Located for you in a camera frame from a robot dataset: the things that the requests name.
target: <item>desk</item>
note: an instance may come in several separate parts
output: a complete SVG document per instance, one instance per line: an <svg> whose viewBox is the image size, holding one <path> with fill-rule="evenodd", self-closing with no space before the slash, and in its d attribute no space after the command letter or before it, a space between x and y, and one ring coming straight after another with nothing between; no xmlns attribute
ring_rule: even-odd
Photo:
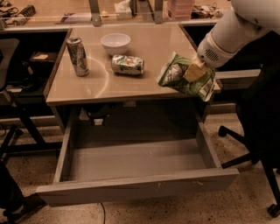
<svg viewBox="0 0 280 224"><path fill-rule="evenodd" d="M129 54L145 60L142 76L112 72L100 43L111 32L130 35ZM71 36L82 39L91 72L76 76L65 50L47 91L54 109L73 105L54 185L37 190L50 206L220 190L234 180L238 171L221 169L192 98L156 82L173 51L195 55L177 24L82 26ZM97 102L116 103L105 126L80 119L80 106Z"/></svg>

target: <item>chair wheel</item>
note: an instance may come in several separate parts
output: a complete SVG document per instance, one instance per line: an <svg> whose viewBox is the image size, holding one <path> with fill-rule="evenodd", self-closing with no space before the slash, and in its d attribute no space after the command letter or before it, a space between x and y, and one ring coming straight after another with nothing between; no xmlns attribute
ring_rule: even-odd
<svg viewBox="0 0 280 224"><path fill-rule="evenodd" d="M21 136L24 132L21 129L16 129L16 135Z"/></svg>
<svg viewBox="0 0 280 224"><path fill-rule="evenodd" d="M276 206L275 204L272 204L267 211L273 218L276 218L280 214L279 206Z"/></svg>
<svg viewBox="0 0 280 224"><path fill-rule="evenodd" d="M226 128L224 126L220 126L219 131L218 131L219 137L224 137L227 135Z"/></svg>
<svg viewBox="0 0 280 224"><path fill-rule="evenodd" d="M254 156L251 159L252 165L256 165L259 161L260 161L260 158L257 158L257 157L254 157Z"/></svg>

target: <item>snack bag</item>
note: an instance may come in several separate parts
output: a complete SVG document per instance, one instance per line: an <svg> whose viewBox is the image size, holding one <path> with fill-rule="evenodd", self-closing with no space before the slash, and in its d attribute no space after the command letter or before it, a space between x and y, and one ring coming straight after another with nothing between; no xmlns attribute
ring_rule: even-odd
<svg viewBox="0 0 280 224"><path fill-rule="evenodd" d="M215 72L213 69L200 69L191 59L175 52L163 66L157 83L161 87L173 88L180 93L209 101L214 90Z"/></svg>

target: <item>terrazzo floor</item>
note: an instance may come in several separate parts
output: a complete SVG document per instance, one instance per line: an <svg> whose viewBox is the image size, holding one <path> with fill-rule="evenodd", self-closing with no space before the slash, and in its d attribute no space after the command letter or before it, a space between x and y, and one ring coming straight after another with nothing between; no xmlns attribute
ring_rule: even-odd
<svg viewBox="0 0 280 224"><path fill-rule="evenodd" d="M219 137L220 125L242 133L235 114L210 115L206 119L206 130L210 135L220 161L226 162L246 153L246 149L230 136ZM57 126L40 127L46 141L56 141L62 135ZM18 144L30 142L27 133L18 139ZM40 154L29 153L5 158L7 167L18 182L24 195L34 193L37 186L49 185L57 164L55 151ZM94 203L80 206L45 206L20 223L29 224L179 224L179 223L280 223L280 217L272 219L266 213L274 202L269 183L262 166L250 162L238 165L240 175L221 192L203 192L159 199L141 199L129 202ZM0 222L4 221L0 210Z"/></svg>

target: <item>can lying on side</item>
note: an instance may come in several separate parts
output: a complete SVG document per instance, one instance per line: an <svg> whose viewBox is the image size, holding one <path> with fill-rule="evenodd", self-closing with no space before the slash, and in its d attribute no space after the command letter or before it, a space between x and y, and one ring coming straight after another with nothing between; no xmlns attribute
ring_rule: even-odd
<svg viewBox="0 0 280 224"><path fill-rule="evenodd" d="M140 75L144 73L144 60L125 55L114 55L112 69L115 73Z"/></svg>

